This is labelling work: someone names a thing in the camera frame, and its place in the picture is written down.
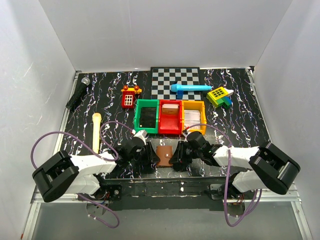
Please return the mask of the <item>brown leather card holder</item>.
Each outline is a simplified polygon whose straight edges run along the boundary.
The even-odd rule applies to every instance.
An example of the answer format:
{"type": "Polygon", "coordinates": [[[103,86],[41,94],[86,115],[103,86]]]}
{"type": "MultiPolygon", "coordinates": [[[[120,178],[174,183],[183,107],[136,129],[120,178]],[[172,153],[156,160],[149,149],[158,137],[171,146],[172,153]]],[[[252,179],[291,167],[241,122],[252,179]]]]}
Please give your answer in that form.
{"type": "Polygon", "coordinates": [[[173,156],[173,147],[171,145],[158,145],[156,147],[156,155],[160,159],[157,163],[158,167],[168,168],[172,166],[172,164],[169,163],[173,156]]]}

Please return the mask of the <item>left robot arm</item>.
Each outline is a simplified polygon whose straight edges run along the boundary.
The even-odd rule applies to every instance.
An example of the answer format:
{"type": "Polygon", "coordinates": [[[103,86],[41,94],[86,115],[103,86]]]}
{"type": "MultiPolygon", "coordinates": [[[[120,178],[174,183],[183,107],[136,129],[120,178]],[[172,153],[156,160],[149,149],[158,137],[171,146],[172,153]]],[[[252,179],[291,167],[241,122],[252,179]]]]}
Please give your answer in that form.
{"type": "Polygon", "coordinates": [[[159,162],[150,142],[145,145],[126,143],[118,147],[120,158],[106,161],[111,154],[69,155],[61,150],[38,167],[32,174],[46,203],[64,194],[87,194],[95,200],[106,196],[106,179],[139,176],[143,170],[152,170],[159,162]]]}

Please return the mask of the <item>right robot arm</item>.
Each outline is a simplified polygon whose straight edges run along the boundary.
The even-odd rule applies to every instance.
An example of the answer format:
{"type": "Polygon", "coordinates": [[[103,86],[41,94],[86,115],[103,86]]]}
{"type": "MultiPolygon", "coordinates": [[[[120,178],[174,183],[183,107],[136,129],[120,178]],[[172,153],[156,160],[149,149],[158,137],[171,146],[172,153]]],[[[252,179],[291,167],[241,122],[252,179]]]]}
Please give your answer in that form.
{"type": "Polygon", "coordinates": [[[208,166],[244,169],[227,178],[226,190],[221,187],[217,191],[232,199],[260,189],[285,195],[301,170],[297,162],[271,142],[255,147],[228,147],[209,143],[199,131],[189,133],[186,140],[178,142],[169,163],[181,171],[194,159],[208,166]]]}

